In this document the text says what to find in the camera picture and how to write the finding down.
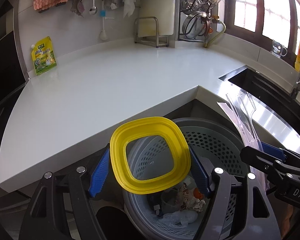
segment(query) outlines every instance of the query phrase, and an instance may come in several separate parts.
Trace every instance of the glass mug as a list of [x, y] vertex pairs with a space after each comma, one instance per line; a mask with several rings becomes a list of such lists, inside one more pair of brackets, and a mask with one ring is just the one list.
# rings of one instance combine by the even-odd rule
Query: glass mug
[[276, 57], [280, 58], [280, 57], [284, 57], [285, 55], [287, 55], [288, 50], [282, 44], [280, 44], [279, 42], [273, 40], [272, 41], [272, 47], [271, 47], [271, 53], [273, 55], [275, 55]]

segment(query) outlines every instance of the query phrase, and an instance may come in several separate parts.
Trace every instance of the kitchen counter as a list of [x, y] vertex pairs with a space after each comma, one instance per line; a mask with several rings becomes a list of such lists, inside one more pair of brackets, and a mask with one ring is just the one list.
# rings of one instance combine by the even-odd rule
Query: kitchen counter
[[[218, 77], [249, 62], [218, 46], [156, 49], [122, 40], [80, 49], [57, 63], [30, 79], [7, 123], [0, 148], [0, 187], [7, 192], [100, 150], [129, 120], [163, 116], [195, 98], [221, 113], [209, 95], [224, 101], [235, 88]], [[300, 153], [298, 135], [261, 105], [254, 120]]]

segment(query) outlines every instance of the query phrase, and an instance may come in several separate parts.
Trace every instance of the sink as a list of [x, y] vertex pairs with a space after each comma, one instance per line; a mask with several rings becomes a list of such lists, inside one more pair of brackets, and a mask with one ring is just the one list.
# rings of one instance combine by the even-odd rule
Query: sink
[[300, 135], [300, 105], [260, 73], [243, 66], [219, 79], [249, 92]]

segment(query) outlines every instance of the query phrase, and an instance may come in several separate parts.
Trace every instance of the metal bolt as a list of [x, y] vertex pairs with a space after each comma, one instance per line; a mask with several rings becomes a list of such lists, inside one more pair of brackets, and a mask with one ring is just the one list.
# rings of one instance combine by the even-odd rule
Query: metal bolt
[[249, 179], [255, 179], [256, 178], [256, 176], [253, 174], [253, 173], [248, 173], [248, 178]]
[[215, 168], [214, 172], [218, 173], [218, 174], [222, 174], [223, 173], [223, 169], [221, 169], [221, 168]]
[[77, 168], [77, 172], [78, 172], [78, 173], [83, 173], [83, 172], [85, 172], [85, 171], [86, 171], [86, 168], [83, 167], [83, 166], [80, 166], [80, 167]]
[[50, 171], [48, 171], [48, 172], [46, 172], [46, 173], [44, 174], [44, 177], [45, 177], [46, 179], [51, 178], [51, 176], [52, 176], [52, 173], [51, 173]]

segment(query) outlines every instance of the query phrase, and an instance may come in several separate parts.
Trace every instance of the blue gripper pad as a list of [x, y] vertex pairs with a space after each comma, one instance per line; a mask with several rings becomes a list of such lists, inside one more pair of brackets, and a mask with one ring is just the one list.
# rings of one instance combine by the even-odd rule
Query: blue gripper pad
[[91, 175], [89, 188], [91, 197], [95, 197], [97, 193], [100, 193], [103, 187], [109, 172], [109, 155], [110, 149], [108, 148]]
[[191, 174], [194, 178], [195, 183], [200, 191], [200, 193], [204, 194], [205, 197], [210, 198], [211, 189], [209, 184], [209, 176], [206, 173], [205, 169], [201, 165], [197, 155], [195, 154], [192, 147], [189, 145], [189, 151], [191, 156]]
[[272, 157], [275, 157], [279, 160], [281, 160], [282, 162], [284, 162], [286, 160], [286, 156], [283, 154], [283, 151], [280, 150], [277, 147], [274, 147], [270, 144], [261, 142], [262, 148], [263, 148], [263, 152], [271, 155]]

